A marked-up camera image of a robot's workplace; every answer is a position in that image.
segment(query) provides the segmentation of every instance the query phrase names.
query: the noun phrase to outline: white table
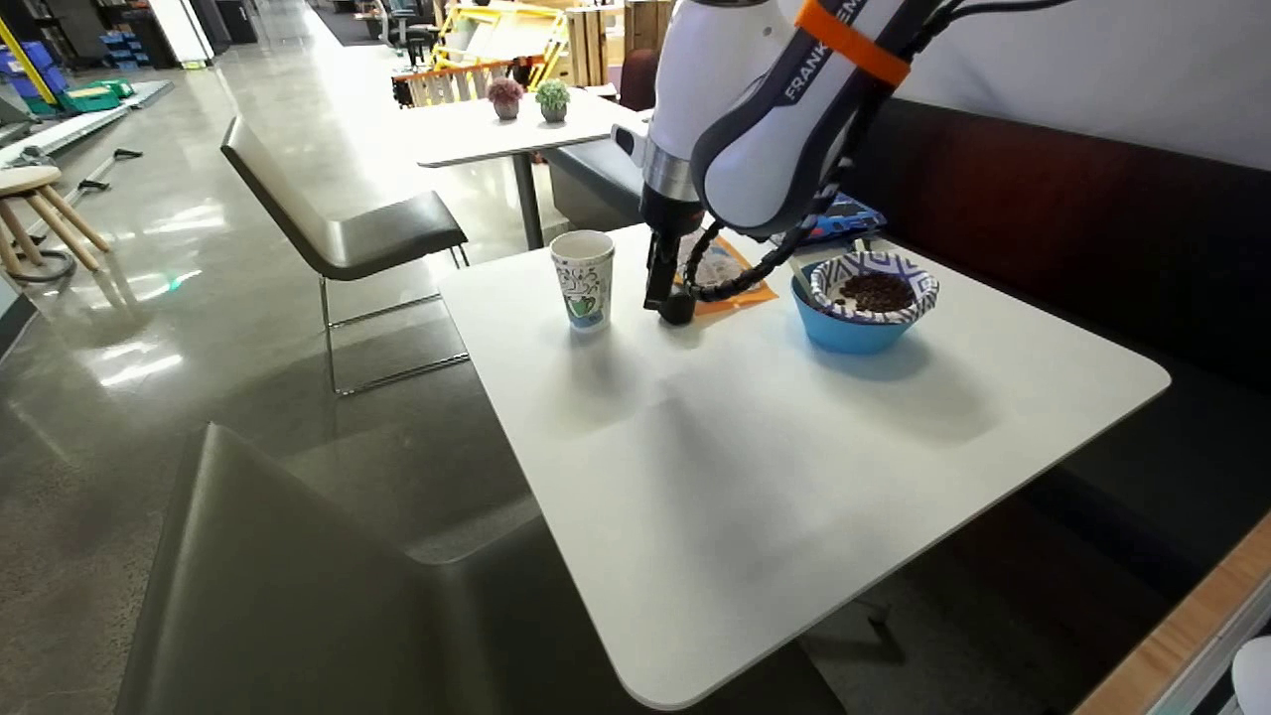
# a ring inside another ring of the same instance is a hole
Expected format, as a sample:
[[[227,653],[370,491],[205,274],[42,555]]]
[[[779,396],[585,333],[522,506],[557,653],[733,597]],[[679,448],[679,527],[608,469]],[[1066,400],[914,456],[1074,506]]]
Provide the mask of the white table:
[[[546,245],[546,217],[533,187],[533,151],[604,141],[616,123],[633,119],[637,110],[608,102],[591,90],[573,90],[563,123],[546,123],[533,96],[522,100],[517,123],[500,123],[489,100],[439,102],[410,110],[410,149],[422,166],[453,166],[510,155],[517,172],[526,233],[537,252]]]
[[[1097,333],[943,274],[886,356],[819,354],[775,303],[667,329],[648,232],[616,232],[616,322],[573,338],[546,252],[447,288],[623,687],[679,711],[1168,384]]]

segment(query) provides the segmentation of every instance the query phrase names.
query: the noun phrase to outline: wall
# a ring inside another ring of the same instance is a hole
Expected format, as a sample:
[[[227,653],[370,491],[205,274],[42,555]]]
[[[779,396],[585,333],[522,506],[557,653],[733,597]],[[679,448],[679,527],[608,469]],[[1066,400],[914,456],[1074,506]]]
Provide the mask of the wall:
[[[955,25],[904,96],[1271,172],[1266,41],[1258,0],[1074,0]]]

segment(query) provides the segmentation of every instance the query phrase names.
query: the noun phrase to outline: gray chair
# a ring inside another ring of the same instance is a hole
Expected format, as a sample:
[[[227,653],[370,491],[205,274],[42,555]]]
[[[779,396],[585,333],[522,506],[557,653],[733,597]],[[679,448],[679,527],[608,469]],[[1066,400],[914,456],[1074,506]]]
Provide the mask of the gray chair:
[[[340,396],[370,393],[370,388],[383,388],[383,384],[395,384],[395,380],[404,380],[418,375],[439,375],[439,370],[468,360],[468,356],[447,356],[447,360],[400,370],[400,375],[390,375],[390,376],[378,376],[378,380],[354,384],[354,388],[346,388],[340,380],[340,366],[334,366],[334,329],[354,326],[354,322],[370,322],[370,318],[383,318],[395,310],[410,310],[422,303],[439,303],[440,293],[395,303],[395,306],[365,310],[354,318],[329,318],[325,281],[357,281],[357,277],[370,277],[370,274],[395,270],[400,262],[440,253],[440,252],[448,252],[448,260],[456,266],[468,266],[468,253],[465,253],[468,237],[439,195],[412,195],[404,202],[390,202],[390,205],[378,205],[378,212],[365,212],[354,217],[324,217],[306,202],[306,195],[285,180],[285,172],[277,172],[265,142],[246,129],[243,114],[232,119],[227,141],[224,141],[224,155],[232,158],[239,180],[251,187],[251,195],[265,205],[265,215],[277,224],[277,232],[289,237],[289,245],[318,270],[325,380]]]
[[[422,564],[227,431],[174,484],[118,715],[637,715],[537,514]],[[831,715],[782,653],[708,715]]]

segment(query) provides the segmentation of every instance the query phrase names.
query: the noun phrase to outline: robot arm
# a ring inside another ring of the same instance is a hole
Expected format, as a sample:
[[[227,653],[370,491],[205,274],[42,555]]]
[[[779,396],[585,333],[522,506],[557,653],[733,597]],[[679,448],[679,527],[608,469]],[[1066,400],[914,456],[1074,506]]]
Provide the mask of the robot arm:
[[[694,288],[679,274],[679,237],[704,212],[755,237],[799,225],[828,199],[828,182],[852,166],[856,142],[934,31],[970,11],[1066,0],[961,6],[679,0],[645,149],[645,224],[653,225],[645,306],[667,322],[692,318]]]

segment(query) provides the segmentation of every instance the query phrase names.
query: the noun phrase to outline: paper cup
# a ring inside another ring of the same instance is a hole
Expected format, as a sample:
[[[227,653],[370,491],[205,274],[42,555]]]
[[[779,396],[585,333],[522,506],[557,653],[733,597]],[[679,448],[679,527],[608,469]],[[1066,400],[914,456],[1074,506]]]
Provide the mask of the paper cup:
[[[611,237],[602,232],[557,233],[553,262],[573,329],[604,329],[611,303]]]

